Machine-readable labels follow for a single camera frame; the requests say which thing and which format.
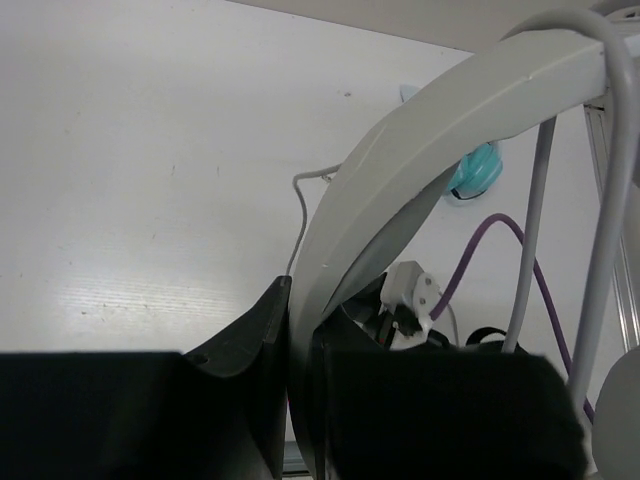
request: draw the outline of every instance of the teal object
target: teal object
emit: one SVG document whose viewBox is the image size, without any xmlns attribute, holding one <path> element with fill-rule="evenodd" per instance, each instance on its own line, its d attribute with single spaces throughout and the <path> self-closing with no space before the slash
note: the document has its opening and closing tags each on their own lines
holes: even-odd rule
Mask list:
<svg viewBox="0 0 640 480">
<path fill-rule="evenodd" d="M 486 192 L 502 173 L 502 158 L 496 145 L 485 143 L 460 160 L 447 192 L 468 200 Z"/>
</svg>

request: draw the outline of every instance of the gray wall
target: gray wall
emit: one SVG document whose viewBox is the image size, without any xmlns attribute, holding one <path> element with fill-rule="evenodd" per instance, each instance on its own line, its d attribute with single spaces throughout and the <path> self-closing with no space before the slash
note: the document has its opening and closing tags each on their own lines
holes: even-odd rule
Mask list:
<svg viewBox="0 0 640 480">
<path fill-rule="evenodd" d="M 495 43 L 521 20 L 595 0 L 234 0 L 461 50 Z"/>
</svg>

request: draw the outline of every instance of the black plastic part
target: black plastic part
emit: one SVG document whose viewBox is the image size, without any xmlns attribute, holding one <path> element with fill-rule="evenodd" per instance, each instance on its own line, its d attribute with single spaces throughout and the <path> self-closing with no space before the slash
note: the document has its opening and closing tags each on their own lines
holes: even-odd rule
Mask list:
<svg viewBox="0 0 640 480">
<path fill-rule="evenodd" d="M 290 286 L 188 356 L 0 355 L 0 478 L 280 478 Z"/>
<path fill-rule="evenodd" d="M 542 357 L 387 351 L 339 315 L 312 345 L 308 421 L 336 478 L 583 478 L 582 428 Z"/>
</svg>

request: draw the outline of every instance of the light blue object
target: light blue object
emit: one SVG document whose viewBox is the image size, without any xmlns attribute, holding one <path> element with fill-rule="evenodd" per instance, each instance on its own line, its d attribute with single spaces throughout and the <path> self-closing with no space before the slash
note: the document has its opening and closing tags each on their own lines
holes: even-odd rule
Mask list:
<svg viewBox="0 0 640 480">
<path fill-rule="evenodd" d="M 402 103 L 420 91 L 413 85 L 400 85 Z M 447 192 L 459 199 L 471 199 L 486 192 L 502 173 L 500 148 L 496 143 L 485 143 L 460 160 Z"/>
</svg>

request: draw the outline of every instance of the white table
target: white table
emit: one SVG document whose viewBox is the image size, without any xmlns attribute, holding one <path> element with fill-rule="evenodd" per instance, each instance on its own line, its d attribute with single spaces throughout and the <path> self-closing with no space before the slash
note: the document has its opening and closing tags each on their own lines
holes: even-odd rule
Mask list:
<svg viewBox="0 0 640 480">
<path fill-rule="evenodd" d="M 23 1 L 0 16 L 0 349 L 189 350 L 282 274 L 291 177 L 344 159 L 468 54 L 218 1 Z M 442 201 L 402 258 L 445 285 L 487 215 L 524 224 L 535 131 L 465 207 Z M 559 118 L 539 259 L 573 343 L 599 208 L 581 109 Z M 304 186 L 311 211 L 321 180 Z M 505 327 L 520 247 L 482 243 L 453 306 Z M 622 354 L 613 303 L 590 395 Z M 561 365 L 537 287 L 523 346 Z"/>
</svg>

